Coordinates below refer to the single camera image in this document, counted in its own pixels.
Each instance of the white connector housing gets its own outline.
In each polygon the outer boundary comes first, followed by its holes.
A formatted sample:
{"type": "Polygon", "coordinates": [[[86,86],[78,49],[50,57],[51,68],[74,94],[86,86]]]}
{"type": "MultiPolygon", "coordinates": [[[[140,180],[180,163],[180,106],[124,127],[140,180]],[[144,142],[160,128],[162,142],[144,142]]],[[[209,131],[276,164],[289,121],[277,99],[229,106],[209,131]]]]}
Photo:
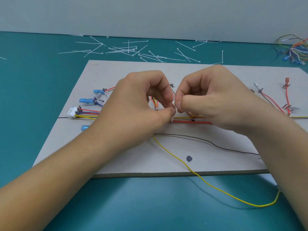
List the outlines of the white connector housing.
{"type": "Polygon", "coordinates": [[[75,118],[75,115],[76,115],[75,112],[78,112],[78,108],[71,106],[70,109],[68,110],[66,116],[69,117],[69,118],[75,118]]]}

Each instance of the left hand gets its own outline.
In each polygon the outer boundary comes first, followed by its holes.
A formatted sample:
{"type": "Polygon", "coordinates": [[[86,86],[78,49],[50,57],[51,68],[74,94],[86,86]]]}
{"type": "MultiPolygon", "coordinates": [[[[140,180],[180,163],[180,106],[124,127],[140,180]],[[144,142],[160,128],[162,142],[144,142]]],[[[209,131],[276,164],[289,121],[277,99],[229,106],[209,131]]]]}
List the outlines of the left hand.
{"type": "Polygon", "coordinates": [[[121,79],[94,123],[84,131],[100,138],[102,148],[120,152],[148,139],[175,115],[173,93],[163,72],[134,72],[121,79]],[[164,109],[155,111],[148,97],[158,100],[164,109]]]}

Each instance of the hand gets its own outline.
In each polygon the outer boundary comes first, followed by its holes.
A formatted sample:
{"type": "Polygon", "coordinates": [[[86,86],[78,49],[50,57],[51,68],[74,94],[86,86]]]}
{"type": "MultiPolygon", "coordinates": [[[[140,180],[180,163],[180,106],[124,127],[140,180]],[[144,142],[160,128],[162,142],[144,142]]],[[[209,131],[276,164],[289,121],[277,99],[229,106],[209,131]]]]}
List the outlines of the hand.
{"type": "Polygon", "coordinates": [[[175,94],[175,106],[180,113],[201,114],[214,125],[241,134],[257,127],[269,112],[281,115],[221,65],[184,77],[175,94]]]}
{"type": "Polygon", "coordinates": [[[172,89],[163,72],[130,73],[117,83],[98,118],[87,131],[104,133],[102,143],[109,151],[126,150],[170,122],[175,115],[172,102],[172,89]],[[149,96],[165,108],[152,110],[148,105],[149,96]]]}

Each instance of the fingernail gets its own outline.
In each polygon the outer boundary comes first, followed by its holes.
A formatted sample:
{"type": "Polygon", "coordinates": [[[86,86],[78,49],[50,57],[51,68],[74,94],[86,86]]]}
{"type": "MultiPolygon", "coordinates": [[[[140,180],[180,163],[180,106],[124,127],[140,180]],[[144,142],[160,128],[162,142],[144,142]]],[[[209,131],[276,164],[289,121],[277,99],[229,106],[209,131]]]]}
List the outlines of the fingernail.
{"type": "Polygon", "coordinates": [[[176,110],[175,109],[172,109],[172,116],[174,116],[176,113],[176,110]]]}
{"type": "Polygon", "coordinates": [[[178,101],[176,104],[175,104],[175,107],[177,108],[177,110],[181,110],[182,107],[181,107],[181,101],[178,101]]]}

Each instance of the right hand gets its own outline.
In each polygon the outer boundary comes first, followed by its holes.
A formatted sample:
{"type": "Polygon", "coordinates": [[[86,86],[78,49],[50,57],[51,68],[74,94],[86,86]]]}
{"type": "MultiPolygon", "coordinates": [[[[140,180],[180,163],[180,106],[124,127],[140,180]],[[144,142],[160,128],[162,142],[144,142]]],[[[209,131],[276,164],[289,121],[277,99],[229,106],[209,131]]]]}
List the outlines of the right hand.
{"type": "Polygon", "coordinates": [[[175,106],[180,113],[201,114],[214,125],[243,135],[269,116],[282,114],[222,65],[185,76],[176,91],[175,106]]]}

